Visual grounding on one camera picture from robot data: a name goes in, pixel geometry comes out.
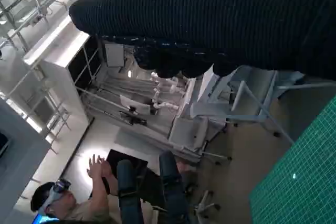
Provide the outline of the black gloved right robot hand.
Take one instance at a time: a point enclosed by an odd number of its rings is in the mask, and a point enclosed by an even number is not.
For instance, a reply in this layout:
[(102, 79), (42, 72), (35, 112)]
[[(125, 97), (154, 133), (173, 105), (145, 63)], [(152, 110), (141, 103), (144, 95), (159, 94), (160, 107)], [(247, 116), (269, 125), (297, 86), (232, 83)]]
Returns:
[(240, 66), (335, 80), (335, 0), (77, 0), (77, 29), (162, 78)]

